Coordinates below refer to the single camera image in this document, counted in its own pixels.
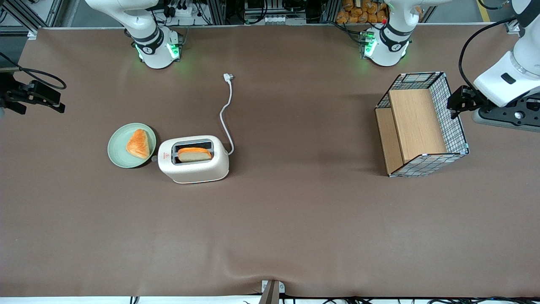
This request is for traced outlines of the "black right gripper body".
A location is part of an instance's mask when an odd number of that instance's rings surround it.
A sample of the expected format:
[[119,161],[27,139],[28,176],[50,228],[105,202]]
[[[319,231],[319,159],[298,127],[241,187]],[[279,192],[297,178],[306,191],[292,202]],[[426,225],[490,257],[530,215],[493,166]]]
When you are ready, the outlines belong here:
[[1,106],[21,103],[59,106],[60,92],[37,80],[24,84],[15,80],[12,74],[0,75]]

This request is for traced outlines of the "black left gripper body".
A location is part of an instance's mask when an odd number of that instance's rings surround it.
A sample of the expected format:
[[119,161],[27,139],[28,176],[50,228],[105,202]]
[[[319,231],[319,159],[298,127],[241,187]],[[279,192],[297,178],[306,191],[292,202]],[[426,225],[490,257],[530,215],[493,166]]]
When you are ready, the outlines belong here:
[[473,87],[462,85],[458,88],[458,112],[474,111],[486,106],[485,96]]

